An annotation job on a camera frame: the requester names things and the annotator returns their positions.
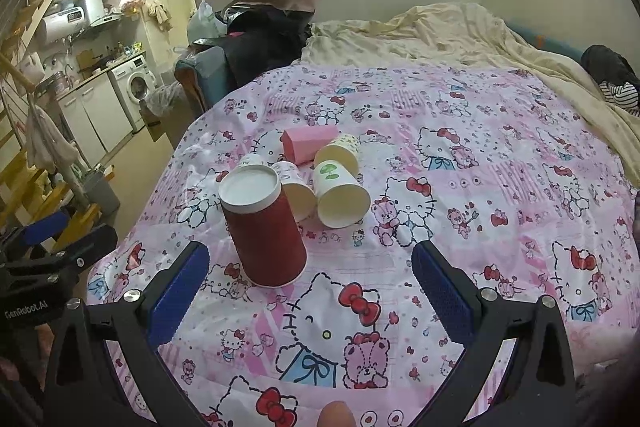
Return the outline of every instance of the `hello kitty print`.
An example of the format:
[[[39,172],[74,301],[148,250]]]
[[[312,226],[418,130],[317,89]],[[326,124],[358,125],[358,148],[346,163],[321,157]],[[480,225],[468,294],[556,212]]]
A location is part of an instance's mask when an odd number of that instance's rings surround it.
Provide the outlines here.
[[[257,287],[218,188],[244,154],[272,165],[284,158],[284,130],[320,125],[358,137],[370,212],[343,230],[299,223],[306,269],[289,286]],[[311,167],[301,168],[307,180]],[[91,303],[115,301],[200,241],[209,272],[159,352],[209,425],[310,427],[344,400],[362,427],[401,427],[462,352],[414,279],[417,243],[433,241],[505,299],[552,295],[566,321],[629,326],[640,306],[632,213],[620,160],[528,71],[292,66],[191,125],[88,292]],[[512,348],[502,346],[470,416],[488,406]],[[122,353],[112,354],[132,406],[150,417]]]

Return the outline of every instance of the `metal screw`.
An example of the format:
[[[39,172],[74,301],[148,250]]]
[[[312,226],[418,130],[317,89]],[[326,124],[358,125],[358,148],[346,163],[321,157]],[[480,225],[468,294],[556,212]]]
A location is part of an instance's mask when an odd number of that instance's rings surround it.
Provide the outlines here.
[[[553,308],[556,305],[556,300],[551,295],[543,295],[542,296],[542,303],[547,308]]]
[[[497,292],[492,288],[482,288],[482,291],[480,292],[480,296],[485,301],[489,301],[489,302],[495,301],[495,299],[498,298]]]
[[[135,302],[140,299],[140,295],[142,295],[140,293],[140,290],[127,290],[126,292],[124,292],[123,298],[127,302]]]
[[[66,303],[66,307],[70,310],[75,310],[80,305],[80,299],[78,297],[74,297],[73,299],[69,299]]]

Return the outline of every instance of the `bed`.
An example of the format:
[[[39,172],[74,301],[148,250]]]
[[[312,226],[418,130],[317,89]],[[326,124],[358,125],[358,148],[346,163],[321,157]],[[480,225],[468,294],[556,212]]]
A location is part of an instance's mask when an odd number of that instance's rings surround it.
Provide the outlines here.
[[[209,274],[159,352],[211,425],[315,426],[322,407],[344,400],[362,427],[405,426],[462,352],[412,275],[413,245],[431,239],[479,287],[553,295],[579,367],[638,320],[638,140],[627,118],[572,60],[534,49],[478,5],[316,25],[299,64],[190,126],[138,223],[92,269],[88,302],[144,287],[200,241]],[[328,124],[360,138],[370,212],[342,230],[303,221],[301,278],[255,287],[218,184],[246,153],[280,160],[285,128]],[[350,308],[353,295],[374,313]],[[470,417],[486,410],[512,347],[503,344]],[[110,349],[132,406],[151,417]]]

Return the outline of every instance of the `trash can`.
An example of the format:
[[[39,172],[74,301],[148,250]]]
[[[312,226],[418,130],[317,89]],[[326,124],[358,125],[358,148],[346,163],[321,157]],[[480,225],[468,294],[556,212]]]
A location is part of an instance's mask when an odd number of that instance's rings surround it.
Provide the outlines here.
[[[104,179],[104,172],[89,172],[82,180],[82,186],[86,192],[86,197],[92,203],[100,205],[104,216],[113,214],[120,206],[120,200],[113,192],[109,182]]]

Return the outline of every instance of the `washing machine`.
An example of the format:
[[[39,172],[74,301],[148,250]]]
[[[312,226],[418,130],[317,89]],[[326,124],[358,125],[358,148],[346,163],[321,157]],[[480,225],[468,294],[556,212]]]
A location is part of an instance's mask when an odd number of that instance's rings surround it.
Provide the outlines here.
[[[149,71],[145,55],[127,60],[109,72],[116,92],[134,132],[145,126],[140,116],[140,102],[156,89],[156,77]]]

